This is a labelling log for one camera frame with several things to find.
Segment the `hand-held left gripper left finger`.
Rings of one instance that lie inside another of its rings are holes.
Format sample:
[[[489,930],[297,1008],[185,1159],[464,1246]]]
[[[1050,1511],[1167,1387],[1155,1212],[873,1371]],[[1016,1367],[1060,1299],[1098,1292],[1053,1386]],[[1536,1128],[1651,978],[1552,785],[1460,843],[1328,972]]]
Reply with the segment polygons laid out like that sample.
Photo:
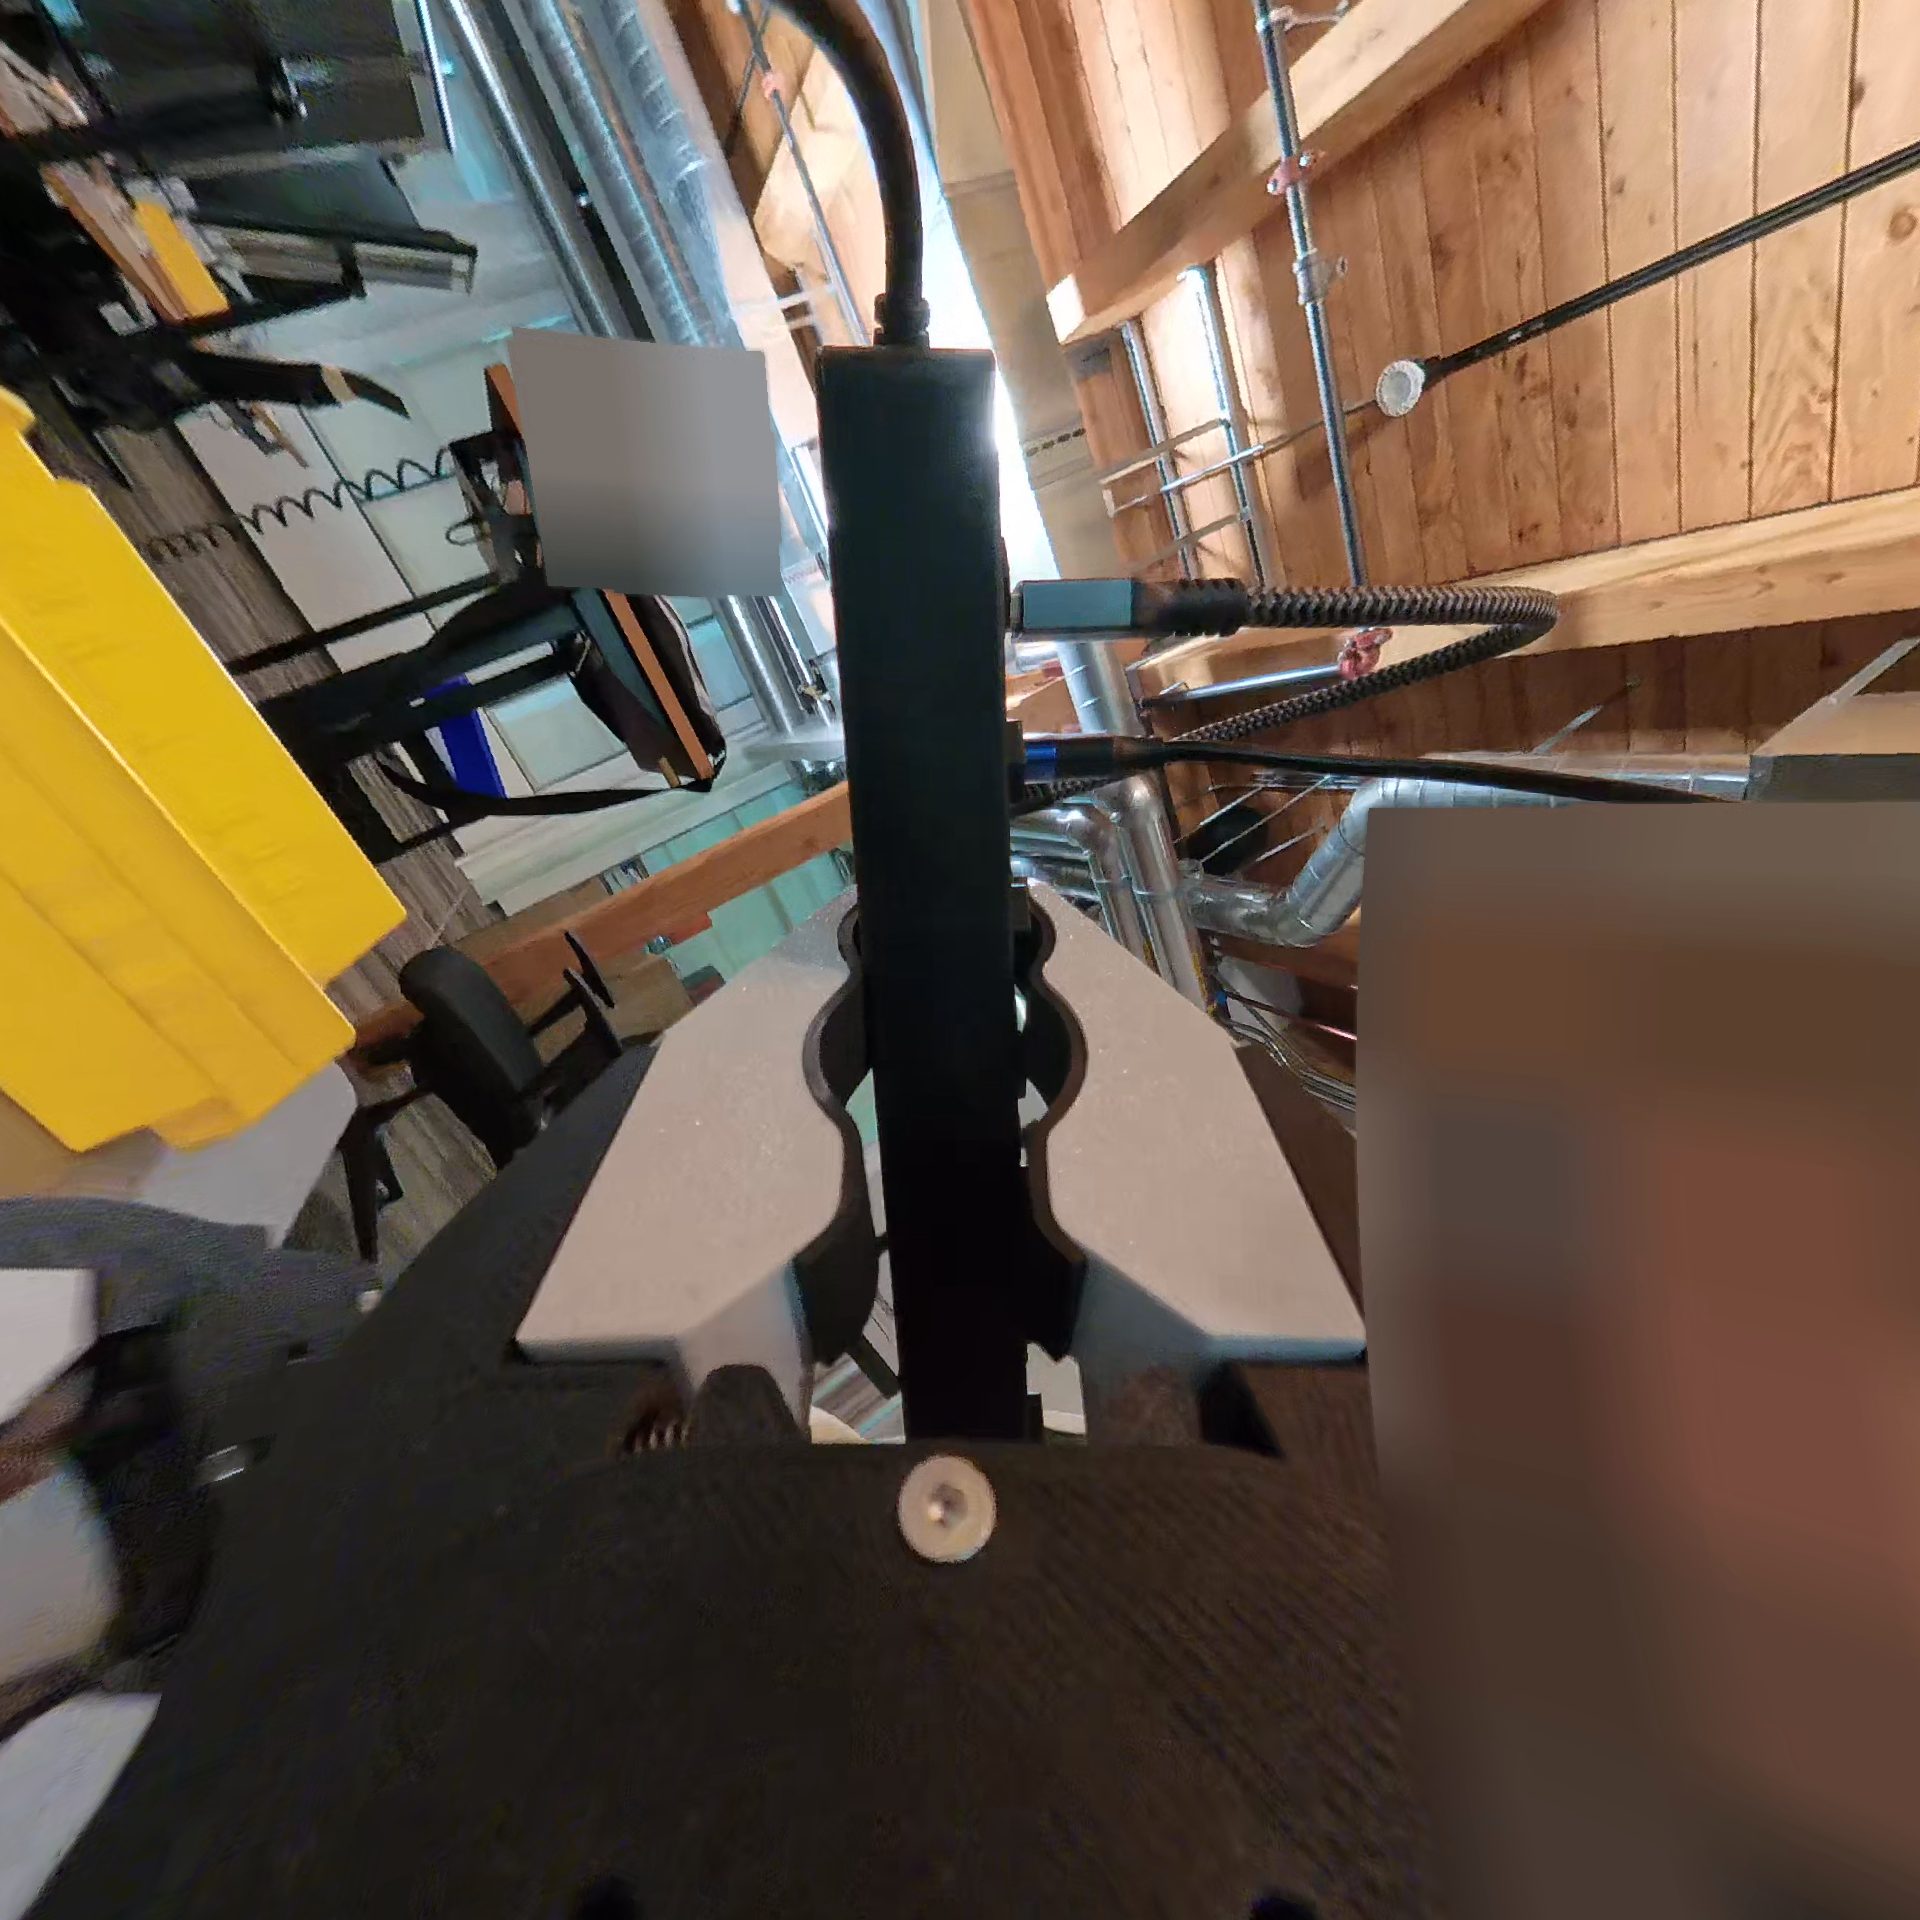
[[[516,1328],[535,1362],[657,1360],[691,1401],[760,1367],[810,1417],[873,1315],[881,1248],[849,1104],[871,1055],[840,896],[675,1024]]]

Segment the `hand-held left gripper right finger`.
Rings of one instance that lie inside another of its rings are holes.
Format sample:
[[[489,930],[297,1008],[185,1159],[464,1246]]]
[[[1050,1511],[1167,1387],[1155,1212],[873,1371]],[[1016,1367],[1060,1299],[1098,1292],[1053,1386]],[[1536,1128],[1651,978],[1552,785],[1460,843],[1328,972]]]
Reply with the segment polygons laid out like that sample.
[[[1079,1258],[1066,1334],[1091,1422],[1164,1377],[1364,1355],[1332,1244],[1232,1035],[1044,883],[1026,886],[1020,1115],[1035,1214]]]

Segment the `black multi-port USB hub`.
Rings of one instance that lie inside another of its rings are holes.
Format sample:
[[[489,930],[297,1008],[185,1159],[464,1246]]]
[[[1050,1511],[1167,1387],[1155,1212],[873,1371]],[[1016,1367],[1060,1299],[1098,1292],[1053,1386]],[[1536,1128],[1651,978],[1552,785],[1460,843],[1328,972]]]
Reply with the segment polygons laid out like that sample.
[[[1017,938],[1000,371],[933,342],[922,144],[863,4],[779,7],[842,80],[881,198],[871,344],[818,364],[833,631],[906,1434],[1024,1438]]]

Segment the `yellow plastic bin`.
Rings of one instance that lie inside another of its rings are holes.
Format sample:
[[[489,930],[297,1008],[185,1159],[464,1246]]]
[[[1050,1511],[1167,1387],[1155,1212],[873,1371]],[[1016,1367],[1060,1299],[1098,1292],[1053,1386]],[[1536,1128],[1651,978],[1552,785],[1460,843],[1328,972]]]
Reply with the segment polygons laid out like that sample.
[[[232,313],[232,292],[216,279],[194,235],[169,208],[136,199],[132,223],[140,234],[136,257],[160,288],[152,299],[160,313],[169,321],[211,321]]]
[[[213,1146],[353,1048],[404,907],[2,399],[2,1082],[74,1153]]]

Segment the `black office chair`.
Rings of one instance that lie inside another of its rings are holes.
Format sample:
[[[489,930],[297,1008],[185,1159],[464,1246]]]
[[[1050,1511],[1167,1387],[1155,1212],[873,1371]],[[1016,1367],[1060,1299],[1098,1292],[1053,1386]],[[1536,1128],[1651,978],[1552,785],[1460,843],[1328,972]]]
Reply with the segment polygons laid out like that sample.
[[[616,998],[592,954],[575,934],[565,943],[565,992],[532,1022],[459,952],[424,952],[402,967],[401,990],[419,1020],[404,1035],[378,1043],[371,1064],[401,1065],[411,1083],[359,1106],[340,1138],[353,1234],[367,1264],[378,1262],[379,1212],[402,1196],[385,1143],[395,1115],[435,1098],[506,1168],[634,1048],[618,1035]]]

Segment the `black backpack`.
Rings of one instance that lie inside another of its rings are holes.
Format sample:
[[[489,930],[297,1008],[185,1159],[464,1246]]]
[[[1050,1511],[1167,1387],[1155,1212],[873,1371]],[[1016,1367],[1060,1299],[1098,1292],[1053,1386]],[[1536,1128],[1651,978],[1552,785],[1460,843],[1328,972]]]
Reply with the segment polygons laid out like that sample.
[[[730,745],[681,614],[655,595],[578,588],[568,599],[583,631],[570,679],[588,711],[642,774],[711,792]]]

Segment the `computer monitor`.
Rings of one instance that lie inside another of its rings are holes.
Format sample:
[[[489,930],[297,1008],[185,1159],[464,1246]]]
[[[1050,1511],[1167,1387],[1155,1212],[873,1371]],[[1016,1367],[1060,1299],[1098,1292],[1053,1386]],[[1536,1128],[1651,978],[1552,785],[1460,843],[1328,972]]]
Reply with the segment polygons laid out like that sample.
[[[475,246],[424,227],[393,168],[371,151],[196,175],[183,187],[194,227],[250,282],[473,290]]]

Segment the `silver ventilation duct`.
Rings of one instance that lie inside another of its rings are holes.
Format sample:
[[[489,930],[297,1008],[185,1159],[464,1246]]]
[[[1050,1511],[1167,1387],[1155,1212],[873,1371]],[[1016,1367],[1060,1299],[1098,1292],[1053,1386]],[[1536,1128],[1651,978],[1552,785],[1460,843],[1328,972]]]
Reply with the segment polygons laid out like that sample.
[[[705,154],[640,4],[439,4],[589,335],[741,348]]]

